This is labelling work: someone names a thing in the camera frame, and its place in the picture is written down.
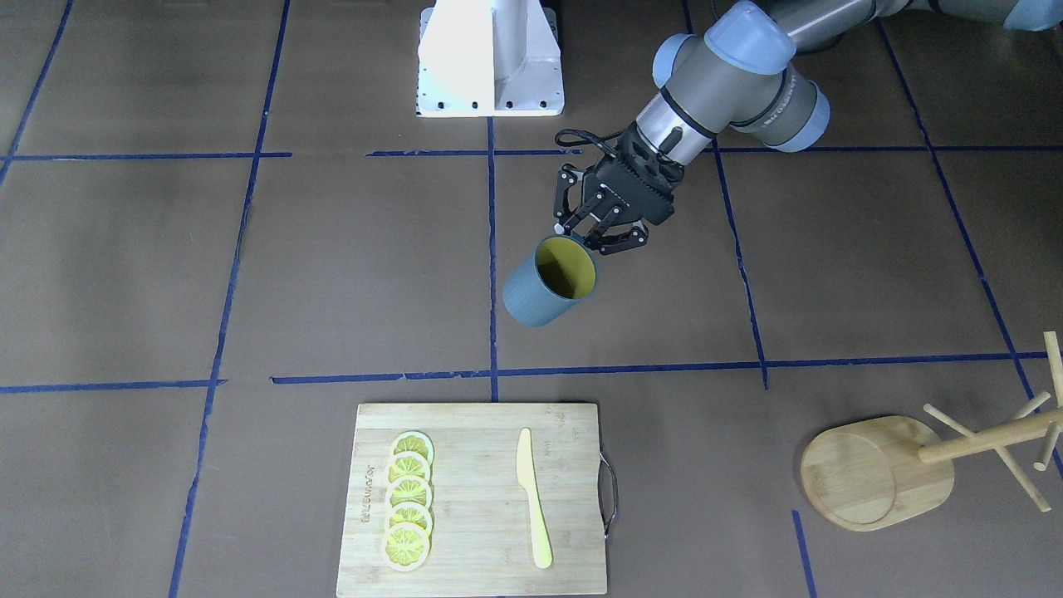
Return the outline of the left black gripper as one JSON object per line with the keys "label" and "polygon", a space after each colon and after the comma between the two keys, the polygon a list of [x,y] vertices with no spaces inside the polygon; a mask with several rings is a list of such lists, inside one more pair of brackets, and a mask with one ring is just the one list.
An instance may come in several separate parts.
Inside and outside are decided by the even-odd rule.
{"label": "left black gripper", "polygon": [[[686,167],[657,151],[634,124],[605,137],[591,134],[588,141],[603,156],[589,168],[559,169],[553,208],[556,230],[571,234],[589,218],[595,224],[581,238],[588,251],[614,255],[643,247],[649,232],[635,220],[659,226],[675,212],[674,192],[684,182]],[[621,212],[611,212],[615,204]],[[629,227],[608,234],[617,223]]]}

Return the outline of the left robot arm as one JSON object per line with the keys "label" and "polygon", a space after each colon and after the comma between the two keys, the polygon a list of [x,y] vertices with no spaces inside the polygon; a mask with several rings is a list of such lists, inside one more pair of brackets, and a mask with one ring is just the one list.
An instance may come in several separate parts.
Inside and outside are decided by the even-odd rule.
{"label": "left robot arm", "polygon": [[907,10],[1030,32],[1058,23],[1062,11],[1059,1],[775,1],[767,8],[737,1],[701,37],[676,34],[659,47],[657,93],[626,129],[571,132],[575,144],[598,148],[601,159],[585,169],[561,166],[555,234],[603,255],[644,246],[648,226],[674,213],[688,164],[725,129],[784,153],[813,146],[830,105],[793,58]]}

